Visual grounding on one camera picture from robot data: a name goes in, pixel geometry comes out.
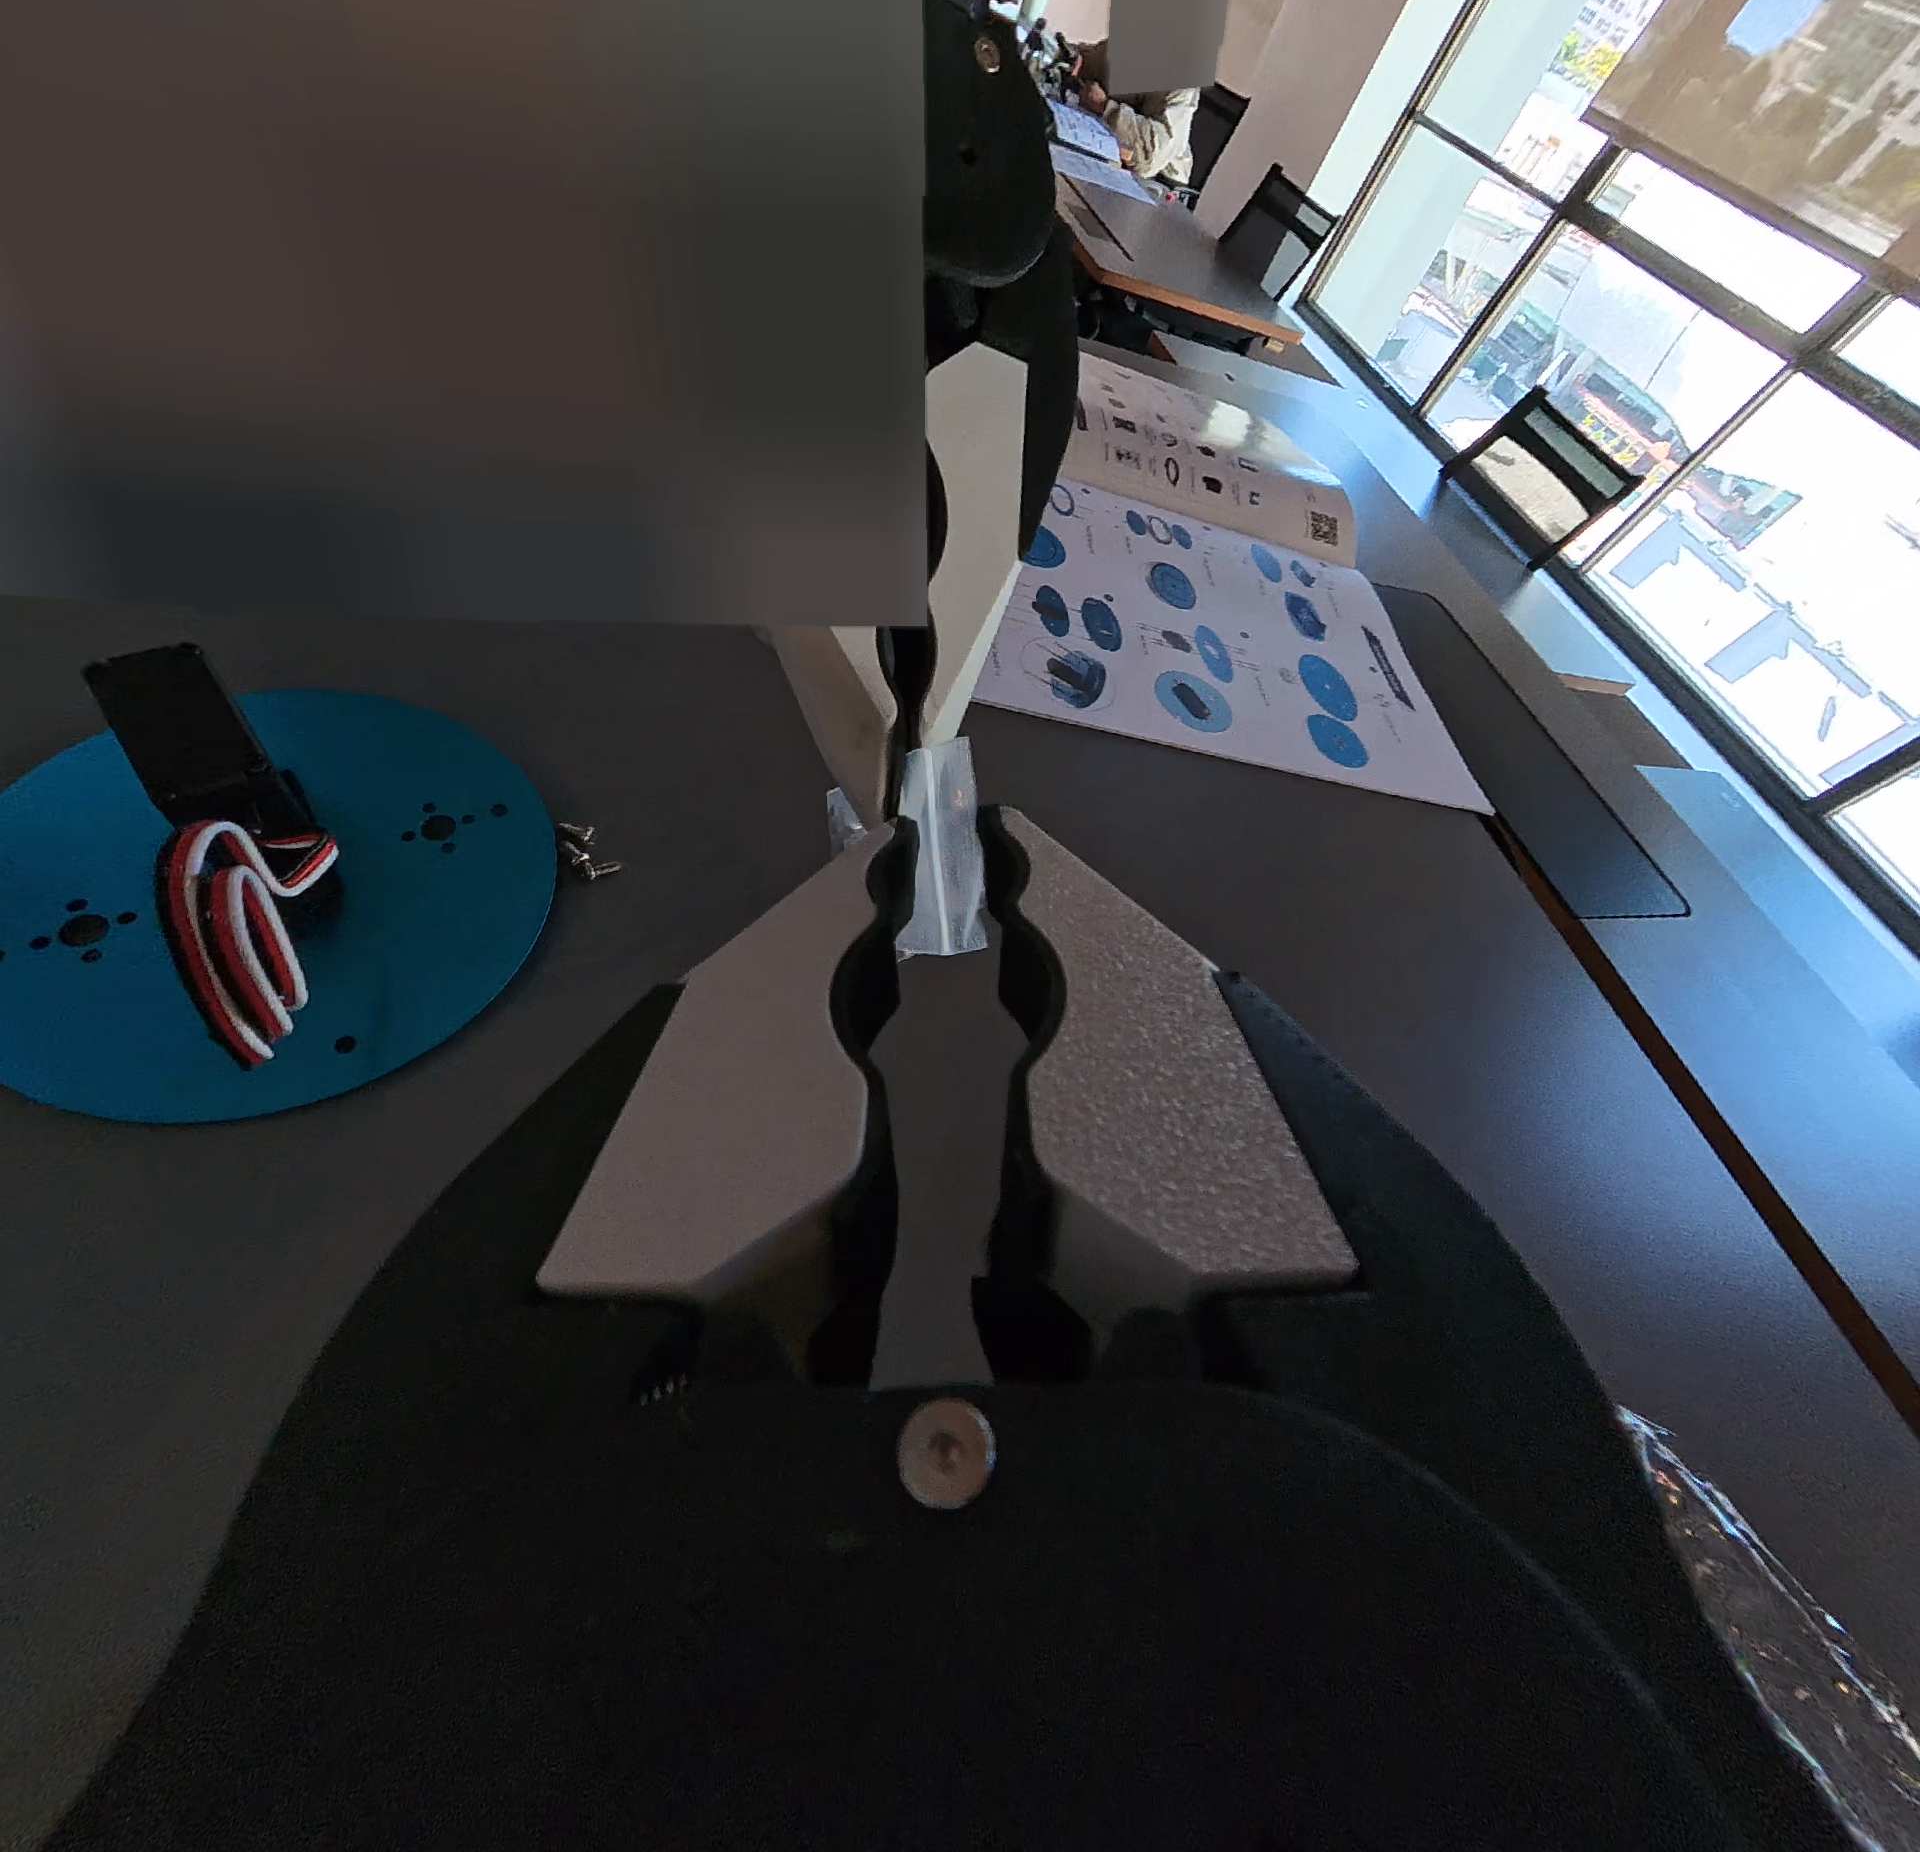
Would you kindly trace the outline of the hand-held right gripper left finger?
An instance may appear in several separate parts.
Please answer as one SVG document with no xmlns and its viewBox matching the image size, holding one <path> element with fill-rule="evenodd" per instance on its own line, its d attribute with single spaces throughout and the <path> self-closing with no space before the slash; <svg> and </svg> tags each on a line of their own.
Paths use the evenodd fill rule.
<svg viewBox="0 0 1920 1852">
<path fill-rule="evenodd" d="M 873 1048 L 899 1009 L 903 910 L 889 822 L 686 978 L 542 1293 L 878 1303 L 898 1176 Z"/>
</svg>

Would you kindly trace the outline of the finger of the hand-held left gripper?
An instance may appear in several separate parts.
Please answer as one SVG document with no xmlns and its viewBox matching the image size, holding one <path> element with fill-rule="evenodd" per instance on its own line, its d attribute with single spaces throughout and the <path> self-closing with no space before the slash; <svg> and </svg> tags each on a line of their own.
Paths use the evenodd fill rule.
<svg viewBox="0 0 1920 1852">
<path fill-rule="evenodd" d="M 769 647 L 860 822 L 895 818 L 907 754 L 925 743 L 930 626 L 779 624 Z"/>
<path fill-rule="evenodd" d="M 885 813 L 899 811 L 908 753 L 952 742 L 1020 568 L 1025 364 L 971 344 L 926 377 L 929 456 L 947 535 L 920 624 L 885 633 L 895 702 L 885 736 Z"/>
</svg>

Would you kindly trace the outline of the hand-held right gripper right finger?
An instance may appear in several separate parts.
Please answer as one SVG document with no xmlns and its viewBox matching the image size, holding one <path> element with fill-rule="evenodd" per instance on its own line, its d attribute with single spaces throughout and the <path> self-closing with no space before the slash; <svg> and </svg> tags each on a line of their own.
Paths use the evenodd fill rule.
<svg viewBox="0 0 1920 1852">
<path fill-rule="evenodd" d="M 1006 1106 L 988 1286 L 1069 1311 L 1338 1293 L 1359 1259 L 1218 967 L 1012 807 L 982 813 Z"/>
</svg>

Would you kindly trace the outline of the clear bag of nuts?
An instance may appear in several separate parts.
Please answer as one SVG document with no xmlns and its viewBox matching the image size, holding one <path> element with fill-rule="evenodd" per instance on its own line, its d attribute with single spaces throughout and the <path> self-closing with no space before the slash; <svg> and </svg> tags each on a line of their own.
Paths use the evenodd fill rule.
<svg viewBox="0 0 1920 1852">
<path fill-rule="evenodd" d="M 985 950 L 985 854 L 965 736 L 907 757 L 899 817 L 917 831 L 915 904 L 898 935 L 899 960 Z"/>
</svg>

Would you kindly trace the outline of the wood-edged grey desk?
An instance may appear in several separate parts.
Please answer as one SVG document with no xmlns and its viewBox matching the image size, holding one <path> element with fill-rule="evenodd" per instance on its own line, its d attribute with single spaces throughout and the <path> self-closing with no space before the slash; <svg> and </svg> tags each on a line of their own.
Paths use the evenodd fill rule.
<svg viewBox="0 0 1920 1852">
<path fill-rule="evenodd" d="M 1081 298 L 1141 317 L 1153 332 L 1234 354 L 1305 341 L 1296 317 L 1229 266 L 1185 208 L 1127 202 L 1063 173 L 1055 175 L 1055 193 Z"/>
</svg>

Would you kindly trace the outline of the light grey desk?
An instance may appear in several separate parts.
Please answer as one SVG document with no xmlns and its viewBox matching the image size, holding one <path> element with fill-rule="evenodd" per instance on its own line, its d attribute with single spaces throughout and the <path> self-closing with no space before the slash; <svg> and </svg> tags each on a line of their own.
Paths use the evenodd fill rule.
<svg viewBox="0 0 1920 1852">
<path fill-rule="evenodd" d="M 1340 444 L 1361 453 L 1412 514 L 1476 580 L 1530 649 L 1573 689 L 1627 694 L 1645 687 L 1645 672 L 1544 574 L 1523 564 L 1523 554 L 1451 482 L 1425 439 L 1403 422 L 1398 400 L 1382 400 L 1316 334 L 1300 344 L 1256 341 L 1245 354 L 1163 335 L 1164 350 L 1190 370 L 1223 379 L 1239 391 L 1273 400 L 1299 400 Z"/>
</svg>

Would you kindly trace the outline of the black desk flap panel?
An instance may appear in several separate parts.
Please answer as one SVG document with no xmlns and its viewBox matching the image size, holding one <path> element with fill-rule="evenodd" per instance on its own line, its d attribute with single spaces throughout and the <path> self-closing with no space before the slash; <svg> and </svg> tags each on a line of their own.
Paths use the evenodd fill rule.
<svg viewBox="0 0 1920 1852">
<path fill-rule="evenodd" d="M 1378 593 L 1476 781 L 1558 898 L 1586 923 L 1689 918 L 1689 901 L 1453 615 L 1426 593 Z"/>
</svg>

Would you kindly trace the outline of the black office chair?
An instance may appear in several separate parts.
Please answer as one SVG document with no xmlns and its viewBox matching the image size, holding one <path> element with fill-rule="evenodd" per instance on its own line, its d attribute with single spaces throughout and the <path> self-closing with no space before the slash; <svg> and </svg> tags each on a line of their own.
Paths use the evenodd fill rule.
<svg viewBox="0 0 1920 1852">
<path fill-rule="evenodd" d="M 1338 223 L 1273 163 L 1218 247 L 1223 266 L 1278 302 Z"/>
<path fill-rule="evenodd" d="M 1234 138 L 1250 102 L 1223 85 L 1210 85 L 1197 92 L 1190 123 L 1190 169 L 1187 187 L 1192 202 L 1213 175 L 1213 166 Z"/>
</svg>

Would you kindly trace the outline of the illustrated assembly manual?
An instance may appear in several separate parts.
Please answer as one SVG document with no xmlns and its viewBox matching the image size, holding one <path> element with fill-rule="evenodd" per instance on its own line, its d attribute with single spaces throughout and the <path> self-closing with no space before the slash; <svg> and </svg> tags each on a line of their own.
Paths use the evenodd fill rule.
<svg viewBox="0 0 1920 1852">
<path fill-rule="evenodd" d="M 1356 542 L 1278 427 L 1084 355 L 972 699 L 1490 817 Z"/>
</svg>

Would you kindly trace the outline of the blue round metal plate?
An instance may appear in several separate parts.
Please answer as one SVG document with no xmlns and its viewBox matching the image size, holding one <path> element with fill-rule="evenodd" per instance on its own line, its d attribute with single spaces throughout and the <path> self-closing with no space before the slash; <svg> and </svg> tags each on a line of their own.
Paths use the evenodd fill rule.
<svg viewBox="0 0 1920 1852">
<path fill-rule="evenodd" d="M 490 738 L 397 699 L 242 694 L 343 849 L 345 888 L 295 939 L 311 1001 L 271 1061 L 207 1036 L 156 923 L 168 821 L 100 732 L 2 801 L 2 1077 L 100 1120 L 252 1120 L 343 1096 L 467 1025 L 528 962 L 558 886 L 538 787 Z"/>
</svg>

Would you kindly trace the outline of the black mesh chair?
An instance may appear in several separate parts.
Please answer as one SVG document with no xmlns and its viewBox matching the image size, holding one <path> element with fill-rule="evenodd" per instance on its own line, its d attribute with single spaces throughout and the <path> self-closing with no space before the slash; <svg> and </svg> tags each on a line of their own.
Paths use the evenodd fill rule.
<svg viewBox="0 0 1920 1852">
<path fill-rule="evenodd" d="M 1645 476 L 1530 389 L 1439 470 L 1525 551 L 1527 571 L 1547 568 L 1591 521 L 1615 511 Z"/>
</svg>

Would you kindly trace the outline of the beige roller blind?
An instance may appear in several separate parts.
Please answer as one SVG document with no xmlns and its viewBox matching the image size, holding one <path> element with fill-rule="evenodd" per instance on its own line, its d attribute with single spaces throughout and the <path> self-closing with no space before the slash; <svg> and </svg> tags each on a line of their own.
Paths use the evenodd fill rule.
<svg viewBox="0 0 1920 1852">
<path fill-rule="evenodd" d="M 1665 0 L 1589 120 L 1886 278 L 1919 275 L 1919 0 Z"/>
</svg>

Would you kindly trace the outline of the crumpled clear plastic wrap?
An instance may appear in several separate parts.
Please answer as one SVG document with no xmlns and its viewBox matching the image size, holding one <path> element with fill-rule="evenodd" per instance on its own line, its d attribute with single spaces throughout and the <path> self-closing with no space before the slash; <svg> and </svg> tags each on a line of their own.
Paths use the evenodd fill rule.
<svg viewBox="0 0 1920 1852">
<path fill-rule="evenodd" d="M 1766 1720 L 1857 1847 L 1919 1846 L 1915 1711 L 1672 1433 L 1620 1409 L 1682 1570 Z"/>
</svg>

